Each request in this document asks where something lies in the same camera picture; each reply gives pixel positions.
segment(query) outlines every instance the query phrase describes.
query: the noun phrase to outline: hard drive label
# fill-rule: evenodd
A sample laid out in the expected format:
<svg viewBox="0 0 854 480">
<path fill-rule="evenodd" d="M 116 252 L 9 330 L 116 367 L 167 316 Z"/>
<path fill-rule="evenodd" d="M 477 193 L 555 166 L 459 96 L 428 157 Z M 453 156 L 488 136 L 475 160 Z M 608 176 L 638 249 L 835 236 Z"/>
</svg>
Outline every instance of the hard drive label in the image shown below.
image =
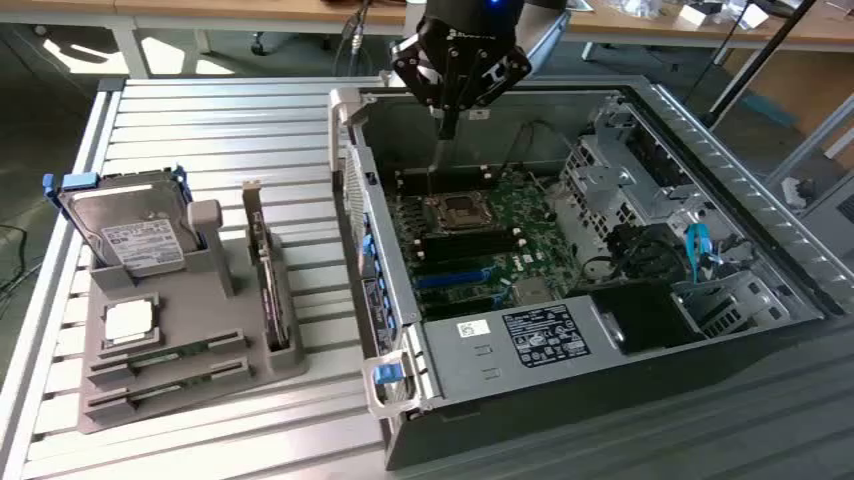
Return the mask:
<svg viewBox="0 0 854 480">
<path fill-rule="evenodd" d="M 566 305 L 503 316 L 522 365 L 528 368 L 590 355 Z"/>
<path fill-rule="evenodd" d="M 107 227 L 101 229 L 101 233 L 129 271 L 184 259 L 168 220 Z"/>
</svg>

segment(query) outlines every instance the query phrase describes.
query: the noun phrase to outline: metal bracket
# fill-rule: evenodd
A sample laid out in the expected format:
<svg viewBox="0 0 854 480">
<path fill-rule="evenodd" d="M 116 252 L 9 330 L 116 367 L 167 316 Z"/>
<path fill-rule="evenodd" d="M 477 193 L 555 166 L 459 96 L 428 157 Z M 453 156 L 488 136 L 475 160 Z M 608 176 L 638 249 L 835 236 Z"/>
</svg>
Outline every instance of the metal bracket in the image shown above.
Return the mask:
<svg viewBox="0 0 854 480">
<path fill-rule="evenodd" d="M 339 125 L 352 125 L 356 121 L 357 113 L 364 107 L 361 93 L 357 88 L 336 88 L 329 92 L 329 170 L 340 170 L 339 162 Z"/>
</svg>

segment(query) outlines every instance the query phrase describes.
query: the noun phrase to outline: gray 3d-printed holder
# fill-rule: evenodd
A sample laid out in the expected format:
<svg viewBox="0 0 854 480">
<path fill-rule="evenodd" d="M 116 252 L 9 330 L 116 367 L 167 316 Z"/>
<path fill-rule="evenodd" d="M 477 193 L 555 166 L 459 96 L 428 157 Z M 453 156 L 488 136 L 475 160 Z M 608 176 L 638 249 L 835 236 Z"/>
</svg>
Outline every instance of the gray 3d-printed holder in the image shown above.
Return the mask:
<svg viewBox="0 0 854 480">
<path fill-rule="evenodd" d="M 82 433 L 293 377 L 308 368 L 281 249 L 275 268 L 291 336 L 287 349 L 269 351 L 248 242 L 220 241 L 215 200 L 191 203 L 188 214 L 205 248 L 184 255 L 183 270 L 133 278 L 121 267 L 90 267 L 77 422 Z M 123 343 L 105 340 L 107 309 L 133 300 L 152 304 L 152 329 Z"/>
</svg>

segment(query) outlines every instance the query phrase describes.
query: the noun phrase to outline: white label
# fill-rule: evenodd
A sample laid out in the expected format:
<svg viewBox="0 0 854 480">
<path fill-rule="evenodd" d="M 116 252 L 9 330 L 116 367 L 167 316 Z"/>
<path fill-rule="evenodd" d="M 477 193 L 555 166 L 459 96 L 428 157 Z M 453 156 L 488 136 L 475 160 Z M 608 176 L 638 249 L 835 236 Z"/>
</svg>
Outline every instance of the white label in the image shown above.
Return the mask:
<svg viewBox="0 0 854 480">
<path fill-rule="evenodd" d="M 184 259 L 168 220 L 107 227 L 101 233 L 119 261 L 131 271 Z"/>
<path fill-rule="evenodd" d="M 475 108 L 468 110 L 468 120 L 488 120 L 489 118 L 489 109 L 488 108 Z"/>
<path fill-rule="evenodd" d="M 485 319 L 480 319 L 457 323 L 456 329 L 459 330 L 460 338 L 476 337 L 477 335 L 489 333 L 489 324 L 485 322 Z"/>
</svg>

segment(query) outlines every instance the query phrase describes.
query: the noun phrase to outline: desk leg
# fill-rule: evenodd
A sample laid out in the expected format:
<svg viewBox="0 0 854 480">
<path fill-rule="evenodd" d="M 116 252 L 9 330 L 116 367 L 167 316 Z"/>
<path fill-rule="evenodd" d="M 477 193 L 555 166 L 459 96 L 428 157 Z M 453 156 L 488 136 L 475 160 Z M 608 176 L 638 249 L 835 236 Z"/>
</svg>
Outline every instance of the desk leg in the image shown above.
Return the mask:
<svg viewBox="0 0 854 480">
<path fill-rule="evenodd" d="M 820 148 L 822 143 L 827 140 L 827 137 L 832 135 L 836 131 L 839 125 L 844 125 L 847 121 L 854 117 L 854 94 L 848 97 L 848 99 L 842 102 L 839 108 L 836 108 L 822 124 L 815 128 L 815 131 L 810 134 L 810 136 L 803 140 L 803 143 L 798 145 L 798 148 L 792 150 L 788 154 L 783 163 L 774 169 L 774 171 L 764 178 L 764 185 L 767 187 L 774 187 L 783 181 L 783 179 L 788 176 L 788 173 L 796 168 L 796 166 L 803 162 L 806 158 L 810 157 L 812 152 Z M 831 145 L 827 156 L 830 158 L 835 157 L 842 149 L 847 146 L 851 141 L 851 132 L 842 135 L 842 138 L 836 140 L 836 142 Z"/>
<path fill-rule="evenodd" d="M 711 106 L 711 110 L 715 110 L 718 108 L 719 103 L 723 101 L 723 97 L 727 95 L 730 90 L 732 90 L 732 88 L 735 87 L 738 79 L 742 78 L 742 76 L 744 75 L 744 72 L 747 71 L 747 68 L 750 67 L 752 62 L 756 61 L 756 57 L 759 57 L 760 52 L 762 50 L 754 50 L 752 53 L 750 54 L 750 57 L 747 58 L 744 65 L 742 65 L 742 68 L 738 70 L 738 73 L 735 74 L 735 76 L 732 77 L 732 80 L 730 81 L 728 85 L 723 89 L 723 92 L 720 92 L 720 95 L 718 96 L 718 99 L 715 100 L 715 103 Z M 740 98 L 742 93 L 744 92 L 746 89 L 747 89 L 747 85 L 744 85 L 744 88 L 742 88 L 742 91 L 738 92 L 738 95 L 735 96 L 730 104 L 723 107 L 723 111 L 720 112 L 720 116 L 718 117 L 718 120 L 715 121 L 714 125 L 710 126 L 711 130 L 714 130 L 715 127 L 720 124 L 720 120 L 723 120 L 726 113 L 730 111 L 730 108 L 732 108 L 732 105 L 735 105 L 735 103 L 738 102 L 738 99 Z"/>
<path fill-rule="evenodd" d="M 726 62 L 726 59 L 730 58 L 730 53 L 732 53 L 731 48 L 720 49 L 720 52 L 718 53 L 718 55 L 715 56 L 715 59 L 712 60 L 715 65 L 723 65 L 723 62 Z"/>
<path fill-rule="evenodd" d="M 196 49 L 199 53 L 205 55 L 211 53 L 211 39 L 208 38 L 207 30 L 193 30 L 192 36 L 196 39 Z"/>
<path fill-rule="evenodd" d="M 830 146 L 827 149 L 827 158 L 835 158 L 839 155 L 839 152 L 847 148 L 847 146 L 854 142 L 854 128 L 851 128 L 844 135 L 839 137 L 839 140 Z"/>
<path fill-rule="evenodd" d="M 119 22 L 109 26 L 112 36 L 116 38 L 119 51 L 124 57 L 124 63 L 128 65 L 128 73 L 131 78 L 149 78 L 151 69 L 145 61 L 145 52 L 143 45 L 136 36 L 136 28 L 132 22 Z"/>
<path fill-rule="evenodd" d="M 596 44 L 592 42 L 587 42 L 584 44 L 584 51 L 582 52 L 582 60 L 584 60 L 586 62 L 591 60 L 591 56 L 594 54 L 594 52 L 596 51 Z"/>
</svg>

